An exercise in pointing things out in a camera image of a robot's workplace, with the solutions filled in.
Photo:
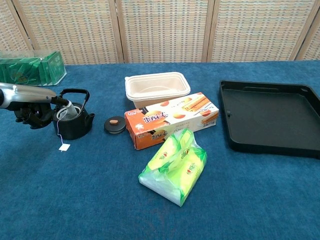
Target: blue carpet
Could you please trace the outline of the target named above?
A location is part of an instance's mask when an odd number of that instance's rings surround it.
[[[181,72],[219,107],[220,80],[306,84],[320,61],[70,65],[56,93],[85,88],[92,130],[60,152],[53,125],[31,130],[0,110],[0,239],[320,239],[320,161],[232,151],[222,118],[195,133],[207,164],[182,208],[138,182],[160,145],[135,150],[104,132],[134,109],[126,76]],[[73,102],[84,96],[69,94]]]

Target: snack bag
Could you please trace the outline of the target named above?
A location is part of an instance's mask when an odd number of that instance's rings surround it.
[[[194,133],[185,128],[168,137],[138,179],[181,207],[206,162],[206,151],[197,145]]]

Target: woven screen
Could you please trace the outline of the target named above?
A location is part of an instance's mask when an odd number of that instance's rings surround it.
[[[128,62],[201,62],[208,0],[116,2]]]
[[[315,1],[318,0],[218,1],[209,59],[289,60]]]
[[[6,0],[0,0],[0,51],[28,50],[25,33],[19,30],[8,4]]]
[[[38,48],[60,50],[66,64],[119,62],[107,0],[19,2]]]
[[[303,57],[304,60],[320,60],[320,24]]]

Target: white paper tag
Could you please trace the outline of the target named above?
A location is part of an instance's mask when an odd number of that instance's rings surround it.
[[[62,144],[61,147],[59,148],[59,150],[62,152],[62,151],[67,151],[68,148],[70,147],[70,144]]]

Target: black tray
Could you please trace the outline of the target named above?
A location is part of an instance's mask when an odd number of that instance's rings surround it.
[[[320,99],[306,85],[221,81],[229,145],[320,159]]]

